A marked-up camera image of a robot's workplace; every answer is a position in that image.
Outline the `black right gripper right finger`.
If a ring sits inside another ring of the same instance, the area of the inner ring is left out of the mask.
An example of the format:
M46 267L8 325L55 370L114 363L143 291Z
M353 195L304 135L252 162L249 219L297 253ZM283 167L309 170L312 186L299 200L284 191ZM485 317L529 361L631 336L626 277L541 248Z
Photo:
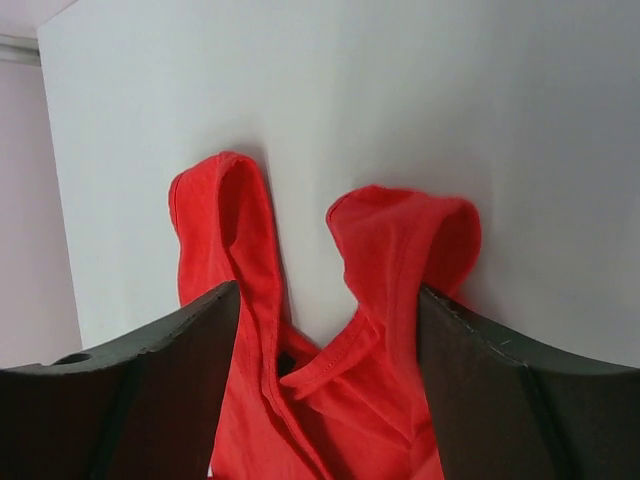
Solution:
M639 372L549 346L442 293L417 352L448 479L635 479Z

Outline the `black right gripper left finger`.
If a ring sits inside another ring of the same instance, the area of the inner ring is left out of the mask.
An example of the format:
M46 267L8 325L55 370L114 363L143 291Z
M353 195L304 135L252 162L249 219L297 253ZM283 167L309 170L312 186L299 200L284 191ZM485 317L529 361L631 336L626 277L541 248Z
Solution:
M239 320L223 283L53 364L1 373L5 479L203 479Z

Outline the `red tank top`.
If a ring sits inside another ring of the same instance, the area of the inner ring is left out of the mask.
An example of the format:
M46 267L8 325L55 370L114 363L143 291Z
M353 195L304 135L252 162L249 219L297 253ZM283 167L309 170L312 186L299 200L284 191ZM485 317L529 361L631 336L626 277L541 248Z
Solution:
M188 304L235 281L231 369L210 462L213 479L439 479L416 352L422 285L453 295L479 255L476 207L460 197L366 186L326 221L357 301L325 347L296 330L270 196L258 165L222 152L169 190Z

